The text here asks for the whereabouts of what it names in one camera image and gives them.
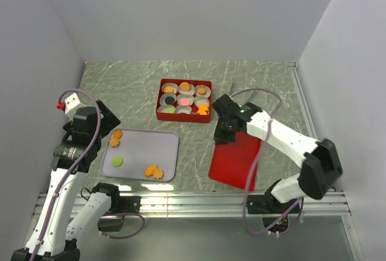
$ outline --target black cable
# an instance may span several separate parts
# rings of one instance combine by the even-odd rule
[[[91,191],[90,191],[88,188],[86,188],[86,187],[82,187],[82,189],[80,190],[80,195],[81,195],[81,197],[84,198],[86,201],[88,201],[89,198],[86,198],[86,197],[83,195],[83,190],[86,190],[87,193],[89,193],[90,195],[91,195]]]

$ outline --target wall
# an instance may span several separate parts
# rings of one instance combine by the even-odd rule
[[[52,0],[85,60],[298,60],[330,0]]]
[[[340,153],[367,260],[385,260],[385,0],[331,0],[300,58],[317,130]]]
[[[65,118],[59,93],[83,62],[49,0],[0,0],[1,260],[24,246]]]

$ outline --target cable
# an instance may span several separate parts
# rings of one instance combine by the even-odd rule
[[[273,221],[268,227],[265,227],[263,228],[262,230],[259,230],[259,231],[251,231],[250,228],[249,228],[249,225],[248,225],[248,220],[247,220],[247,208],[246,208],[246,204],[247,204],[247,198],[248,198],[248,193],[249,193],[249,187],[251,185],[251,182],[252,182],[252,178],[253,178],[253,173],[258,165],[258,161],[265,149],[265,147],[267,146],[267,143],[268,143],[268,140],[271,136],[271,129],[272,129],[272,121],[273,121],[273,116],[276,114],[276,112],[279,110],[279,108],[282,106],[283,104],[283,100],[282,98],[275,92],[273,91],[270,91],[268,89],[264,89],[264,88],[249,88],[249,89],[244,89],[244,90],[241,90],[239,92],[235,92],[233,93],[230,97],[231,98],[234,98],[236,95],[239,95],[241,93],[244,93],[244,92],[248,92],[248,91],[264,91],[264,92],[267,92],[273,96],[275,96],[277,99],[278,99],[278,102],[276,104],[276,106],[274,107],[274,109],[272,110],[272,112],[270,113],[270,120],[268,121],[268,131],[267,131],[267,135],[265,136],[265,139],[264,139],[264,143],[261,145],[260,147],[260,150],[259,152],[257,153],[255,159],[253,160],[252,162],[252,165],[251,165],[251,168],[249,169],[249,172],[248,172],[248,176],[247,176],[247,183],[245,184],[245,191],[244,191],[244,196],[243,196],[243,206],[242,206],[242,220],[244,222],[244,228],[246,230],[246,232],[249,234],[249,235],[252,235],[252,236],[259,236],[261,234],[264,234],[266,232],[269,231],[269,229],[271,229],[272,227],[274,227],[276,225],[277,222],[279,222],[281,219],[283,219],[284,217],[286,217],[286,215],[289,214],[290,211],[292,211],[293,208],[296,207],[296,205],[298,205],[298,203],[300,202],[300,200],[302,200],[302,209],[303,209],[303,198],[299,198],[297,199],[284,213],[281,214],[280,217],[278,217],[275,221]],[[287,231],[291,230],[299,221],[300,219],[300,216],[302,214],[302,209],[300,210],[295,222],[293,223],[293,225],[288,228],[287,230],[285,230],[284,232],[282,233],[279,233],[279,234],[284,234],[286,233]]]
[[[81,190],[80,190],[80,196],[81,196],[82,198],[84,198],[86,201],[88,201],[90,197],[86,198],[86,197],[83,195],[83,190],[86,190],[87,193],[89,193],[90,195],[91,195],[91,191],[90,191],[88,188],[86,188],[86,187],[82,187]]]
[[[142,231],[142,229],[145,227],[145,218],[142,215],[140,215],[140,214],[135,214],[135,213],[115,213],[115,214],[106,214],[106,216],[136,216],[136,217],[139,217],[142,220],[141,227],[136,232],[134,232],[133,234],[130,234],[130,235],[127,235],[127,236],[111,236],[109,234],[106,234],[105,232],[100,232],[103,236],[111,238],[111,239],[122,240],[122,239],[128,239],[128,238],[134,237],[137,234],[139,234]]]
[[[59,192],[60,190],[62,189],[66,179],[68,178],[68,176],[71,174],[71,172],[79,165],[79,163],[82,161],[82,159],[87,155],[87,153],[90,151],[90,149],[92,148],[92,146],[94,145],[97,137],[98,137],[98,134],[99,134],[99,130],[101,128],[101,112],[99,110],[99,107],[98,107],[98,104],[97,102],[92,98],[91,95],[89,95],[88,93],[80,90],[80,89],[69,89],[67,91],[64,91],[60,96],[59,96],[59,102],[62,101],[62,98],[64,97],[65,94],[69,93],[69,92],[79,92],[79,93],[82,93],[84,96],[86,96],[87,98],[89,98],[92,102],[92,104],[95,106],[95,109],[96,109],[96,117],[97,117],[97,120],[96,120],[96,128],[95,128],[95,132],[94,132],[94,135],[89,143],[89,145],[86,147],[86,149],[83,151],[83,153],[79,156],[78,159],[76,159],[76,161],[72,164],[72,166],[70,166],[70,168],[66,171],[66,173],[64,174],[63,178],[60,180],[59,184],[57,185],[55,191],[54,191],[54,194],[55,196],[58,196],[59,195]],[[55,205],[55,202],[56,202],[56,197],[52,197],[51,198],[51,201],[49,202],[49,206],[48,206],[48,210],[47,210],[47,214],[46,214],[46,217],[44,219],[44,222],[43,222],[43,226],[42,226],[42,230],[40,231],[40,234],[39,234],[39,237],[37,239],[37,241],[39,242],[36,246],[35,246],[35,249],[34,251],[32,252],[32,255],[30,257],[30,261],[33,261],[37,255],[37,252],[39,251],[39,248],[40,248],[40,244],[43,240],[43,237],[44,237],[44,234],[46,233],[47,231],[47,227],[48,227],[48,223],[49,223],[49,219],[51,218],[51,215],[52,215],[52,211],[54,210],[54,205]]]

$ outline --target gray marble surface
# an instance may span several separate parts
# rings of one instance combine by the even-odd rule
[[[92,163],[85,186],[99,182],[113,183],[121,190],[238,191],[239,189],[210,180],[207,173],[214,150],[213,134],[217,117],[208,124],[158,121],[155,114],[159,83],[162,78],[209,80],[213,83],[213,100],[224,93],[245,88],[263,87],[277,92],[284,101],[276,119],[306,134],[305,120],[291,72],[286,62],[272,61],[108,61],[88,62],[80,84],[101,99],[121,120],[122,128],[174,131],[180,137],[176,176],[167,183],[105,177],[100,173],[103,148]],[[247,92],[236,96],[243,104],[251,101],[266,111],[276,104],[273,96]],[[264,191],[279,178],[297,173],[297,166],[280,151],[268,147],[258,166],[255,189]]]

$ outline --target marble table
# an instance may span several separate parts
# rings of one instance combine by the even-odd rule
[[[92,188],[99,182],[112,183],[121,190],[133,192],[170,190],[176,192],[239,192],[240,190],[208,178],[214,150],[213,134],[217,117],[209,124],[158,121],[156,99],[161,78],[209,80],[213,83],[213,99],[224,93],[245,88],[263,87],[283,98],[283,107],[276,119],[296,131],[307,134],[306,124],[296,88],[287,62],[272,61],[105,61],[88,62],[80,84],[83,89],[101,99],[121,120],[122,128],[173,131],[180,137],[176,176],[167,183],[105,177],[100,166],[107,139],[90,167],[84,185]],[[247,92],[235,98],[239,104],[255,103],[266,111],[276,105],[276,99],[263,92]],[[299,171],[280,151],[268,147],[258,166],[256,191],[265,191],[274,181]]]

